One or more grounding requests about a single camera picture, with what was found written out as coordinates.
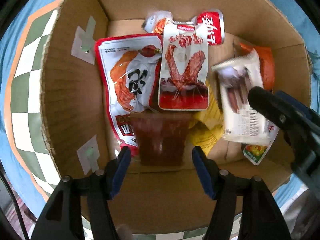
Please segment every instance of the white snack package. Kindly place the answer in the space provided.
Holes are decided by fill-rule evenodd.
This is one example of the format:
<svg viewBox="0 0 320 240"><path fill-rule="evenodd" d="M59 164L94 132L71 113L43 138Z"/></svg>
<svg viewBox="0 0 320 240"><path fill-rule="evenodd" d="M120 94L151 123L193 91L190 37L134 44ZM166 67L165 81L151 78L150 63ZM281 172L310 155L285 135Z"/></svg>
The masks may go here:
<svg viewBox="0 0 320 240"><path fill-rule="evenodd" d="M270 143L268 146L246 145L246 147L242 151L244 156L251 163L253 163L253 165L259 165L263 158L266 156L278 135L279 127L276 126L273 122L268 121L268 126L266 126L266 132L269 133L270 137Z"/></svg>
<svg viewBox="0 0 320 240"><path fill-rule="evenodd" d="M267 120L252 109L248 93L252 87L263 87L259 56L255 50L212 67L218 72L224 117L223 138L244 144L268 146Z"/></svg>
<svg viewBox="0 0 320 240"><path fill-rule="evenodd" d="M99 39L95 45L106 87L108 118L120 146L137 153L129 114L151 108L161 66L162 37L156 33Z"/></svg>
<svg viewBox="0 0 320 240"><path fill-rule="evenodd" d="M168 11L155 11L148 14L142 24L142 29L147 33L163 34L164 25L167 20L172 20L172 13Z"/></svg>
<svg viewBox="0 0 320 240"><path fill-rule="evenodd" d="M207 37L205 24L165 24L158 97L161 109L199 111L208 107Z"/></svg>

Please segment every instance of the orange border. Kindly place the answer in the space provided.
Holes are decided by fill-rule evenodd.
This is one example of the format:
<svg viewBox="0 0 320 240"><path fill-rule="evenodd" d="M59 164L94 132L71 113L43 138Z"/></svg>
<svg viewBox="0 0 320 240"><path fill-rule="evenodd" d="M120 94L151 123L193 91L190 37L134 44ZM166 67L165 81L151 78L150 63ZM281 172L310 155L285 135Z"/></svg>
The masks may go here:
<svg viewBox="0 0 320 240"><path fill-rule="evenodd" d="M25 169L25 171L30 175L30 178L31 178L33 184L35 185L36 189L42 195L42 197L44 198L45 201L47 201L49 199L49 197L46 195L44 190L37 184L35 178L32 176L31 171L28 169L27 165L25 164L25 162L21 158L21 156L16 148L15 142L14 142L13 130L12 130L12 119L11 119L11 108L10 108L11 84L12 84L12 80L14 78L14 74L16 72L17 66L18 66L18 62L19 62L19 59L21 56L23 45L26 41L26 38L27 38L27 35L28 35L28 32L29 32L29 29L31 27L32 22L35 19L39 18L40 16L46 14L47 12L50 12L51 10L57 8L61 2L62 2L62 0L55 0L52 3L49 3L46 6L43 6L42 8L40 8L39 10L37 10L36 12L34 12L33 14L31 14L28 17L27 24L21 34L20 40L17 45L16 54L14 55L14 58L12 61L11 70L10 70L10 74L9 74L9 78L8 78L8 82L7 82L7 86L6 86L5 94L4 94L4 125L5 125L5 130L7 132L7 137L9 140L10 147L12 149L14 156L17 158L18 162Z"/></svg>

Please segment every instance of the meat snack package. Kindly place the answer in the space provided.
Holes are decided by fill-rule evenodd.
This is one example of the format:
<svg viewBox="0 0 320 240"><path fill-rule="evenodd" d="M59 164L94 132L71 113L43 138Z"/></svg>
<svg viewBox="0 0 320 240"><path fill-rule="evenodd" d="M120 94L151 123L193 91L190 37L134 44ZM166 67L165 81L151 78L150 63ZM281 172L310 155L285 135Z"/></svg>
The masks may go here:
<svg viewBox="0 0 320 240"><path fill-rule="evenodd" d="M250 46L240 43L241 49L245 54L255 49L260 60L260 74L262 77L263 88L268 91L273 90L275 85L275 62L273 60L271 48Z"/></svg>
<svg viewBox="0 0 320 240"><path fill-rule="evenodd" d="M156 33L99 39L95 45L106 88L106 110L120 146L137 155L129 114L152 107L161 66L162 37Z"/></svg>
<svg viewBox="0 0 320 240"><path fill-rule="evenodd" d="M180 166L190 113L132 113L142 165Z"/></svg>
<svg viewBox="0 0 320 240"><path fill-rule="evenodd" d="M254 49L246 56L212 67L218 72L224 117L223 138L228 141L269 145L266 119L248 102L249 90L255 86L263 87L259 64L259 56Z"/></svg>
<svg viewBox="0 0 320 240"><path fill-rule="evenodd" d="M247 145L243 150L244 156L247 157L247 159L254 165L259 165L268 153L279 132L279 127L277 127L273 122L269 121L268 125L266 126L266 132L269 133L270 137L270 143L268 146Z"/></svg>
<svg viewBox="0 0 320 240"><path fill-rule="evenodd" d="M164 25L167 20L172 20L172 14L168 11L155 11L148 14L147 18L142 24L142 29L147 33L163 34Z"/></svg>
<svg viewBox="0 0 320 240"><path fill-rule="evenodd" d="M199 111L208 107L207 26L164 26L159 80L159 107L163 110Z"/></svg>
<svg viewBox="0 0 320 240"><path fill-rule="evenodd" d="M204 23L208 29L208 45L219 45L224 42L224 23L222 12L217 9L204 11L197 17L197 24Z"/></svg>

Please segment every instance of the yellow snack package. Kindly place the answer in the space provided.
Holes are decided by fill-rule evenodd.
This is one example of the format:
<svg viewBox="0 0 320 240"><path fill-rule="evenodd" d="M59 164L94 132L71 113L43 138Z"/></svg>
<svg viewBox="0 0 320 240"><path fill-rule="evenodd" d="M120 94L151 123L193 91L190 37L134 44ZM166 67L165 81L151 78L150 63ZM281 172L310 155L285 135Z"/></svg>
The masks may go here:
<svg viewBox="0 0 320 240"><path fill-rule="evenodd" d="M207 81L206 86L209 91L209 106L193 115L194 119L189 124L189 139L194 146L200 146L205 155L208 155L223 135L223 115Z"/></svg>
<svg viewBox="0 0 320 240"><path fill-rule="evenodd" d="M207 156L211 148L217 143L223 134L223 125L216 125L209 130L203 123L197 123L189 131L189 138L194 146L200 146Z"/></svg>
<svg viewBox="0 0 320 240"><path fill-rule="evenodd" d="M196 112L193 118L205 124L209 130L212 130L216 125L223 123L223 115L208 81L206 81L206 86L209 91L209 106L206 110Z"/></svg>

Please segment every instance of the tape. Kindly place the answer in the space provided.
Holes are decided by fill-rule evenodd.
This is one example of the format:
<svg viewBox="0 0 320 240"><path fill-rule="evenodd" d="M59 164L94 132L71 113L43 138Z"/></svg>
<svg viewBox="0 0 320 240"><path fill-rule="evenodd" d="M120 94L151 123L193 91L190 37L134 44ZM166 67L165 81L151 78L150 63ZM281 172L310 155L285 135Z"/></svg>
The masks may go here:
<svg viewBox="0 0 320 240"><path fill-rule="evenodd" d="M92 170L92 172L98 170L99 165L97 160L100 157L100 153L97 135L93 136L89 141L82 145L81 148L77 150L77 155L85 175L87 175L90 170Z"/></svg>
<svg viewBox="0 0 320 240"><path fill-rule="evenodd" d="M85 33L83 33L80 36L80 39L82 41L81 50L84 52L89 51L94 46L95 41L93 39L93 32L94 32L95 26L96 26L96 21L92 16L90 16Z"/></svg>
<svg viewBox="0 0 320 240"><path fill-rule="evenodd" d="M85 31L78 26L71 49L72 56L82 59L92 65L94 65L95 59L94 44L96 41L93 39L95 26L96 21L92 16L90 16L88 20Z"/></svg>

